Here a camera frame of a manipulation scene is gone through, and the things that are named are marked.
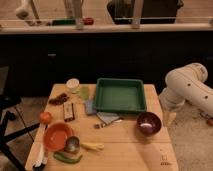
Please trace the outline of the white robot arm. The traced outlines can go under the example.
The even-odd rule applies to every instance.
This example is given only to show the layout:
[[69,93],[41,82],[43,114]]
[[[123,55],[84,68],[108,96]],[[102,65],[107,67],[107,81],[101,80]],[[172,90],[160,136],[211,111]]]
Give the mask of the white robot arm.
[[213,117],[213,88],[204,82],[208,71],[200,63],[191,63],[171,70],[165,76],[166,87],[159,95],[164,109],[175,111],[189,101],[201,111]]

